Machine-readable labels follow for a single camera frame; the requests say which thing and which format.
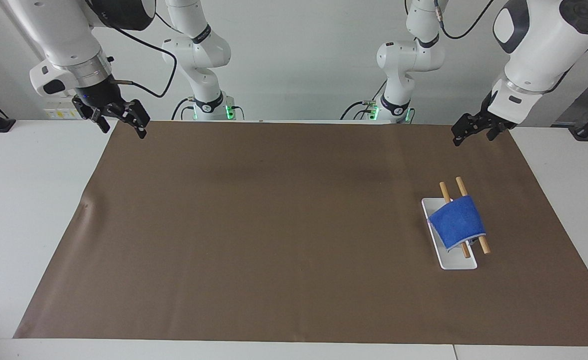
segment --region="cable connector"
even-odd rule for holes
[[[111,80],[110,81],[112,84],[116,84],[116,85],[134,85],[134,82],[132,80]]]
[[[367,117],[369,118],[369,120],[376,120],[376,118],[378,118],[378,112],[380,112],[380,109],[378,108],[378,106],[373,105],[372,109],[364,109],[364,110],[360,110],[359,112],[356,112],[356,114],[354,115],[354,118],[352,120],[356,120],[356,118],[359,115],[364,116],[365,114],[368,114]]]
[[[243,121],[245,121],[245,111],[243,110],[242,107],[232,106],[232,109],[240,109],[241,110],[241,114],[243,114]]]
[[[436,20],[440,24],[440,28],[443,29],[445,27],[445,22],[443,21],[443,11],[440,9],[440,5],[438,4],[438,0],[434,0],[434,8],[436,12]]]

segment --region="wooden stick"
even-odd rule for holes
[[[449,197],[449,191],[447,190],[447,184],[444,181],[440,182],[440,191],[443,193],[443,198],[445,198],[445,203],[451,202],[452,198]],[[471,258],[472,255],[469,253],[469,248],[467,248],[467,243],[463,242],[460,244],[460,247],[463,249],[463,255],[465,258]]]
[[[460,194],[462,196],[469,195],[469,193],[467,192],[467,188],[465,187],[465,183],[463,183],[462,177],[460,177],[460,176],[457,177],[456,183],[458,183],[458,189],[460,189]],[[485,237],[485,235],[482,235],[481,237],[479,237],[478,240],[480,240],[480,242],[481,242],[481,247],[483,248],[483,253],[485,253],[487,255],[492,252],[492,249],[490,249],[490,244],[487,242],[487,237]]]

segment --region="white tray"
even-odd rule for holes
[[[447,252],[447,248],[443,244],[443,240],[436,232],[434,226],[429,222],[431,214],[435,213],[436,210],[440,209],[445,205],[445,199],[441,197],[427,197],[422,199],[422,209],[425,214],[429,233],[431,234],[431,241],[434,243],[436,249],[436,255],[438,256],[438,262],[443,270],[473,270],[478,267],[476,263],[476,257],[474,251],[467,241],[467,247],[469,248],[470,258],[465,258],[463,255],[463,249],[460,246],[456,246]]]

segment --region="white wall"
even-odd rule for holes
[[[16,119],[42,119],[44,100],[29,82],[29,69],[38,62],[18,29],[0,6],[0,108]]]
[[[447,30],[463,32],[484,4],[452,1],[445,12]],[[443,68],[414,73],[416,123],[451,124],[463,112],[478,110],[508,59],[491,31],[503,4],[493,4],[466,38],[442,38],[447,49]],[[230,64],[214,70],[221,88],[236,98],[250,119],[335,119],[347,105],[371,98],[385,79],[375,60],[380,44],[412,38],[399,0],[203,0],[203,7],[212,28],[232,47]],[[169,19],[162,0],[158,12]],[[163,89],[171,67],[159,53],[110,29],[95,29],[94,34],[116,58],[117,78],[136,80],[157,92]],[[176,33],[155,20],[137,35],[159,45]],[[0,42],[0,49],[7,47]],[[31,91],[27,71],[34,64],[35,60],[24,59],[7,69],[12,86]],[[588,54],[554,93],[540,100],[526,124],[550,125],[587,86]],[[123,93],[126,99],[139,98],[153,119],[168,119],[176,103],[192,94],[179,74],[166,98],[126,86]],[[28,98],[39,104],[33,95]],[[18,117],[33,115],[25,112]]]

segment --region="white table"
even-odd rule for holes
[[[563,129],[512,134],[588,266],[588,143]],[[107,141],[88,121],[18,121],[0,134],[0,359],[588,358],[551,346],[10,339]]]

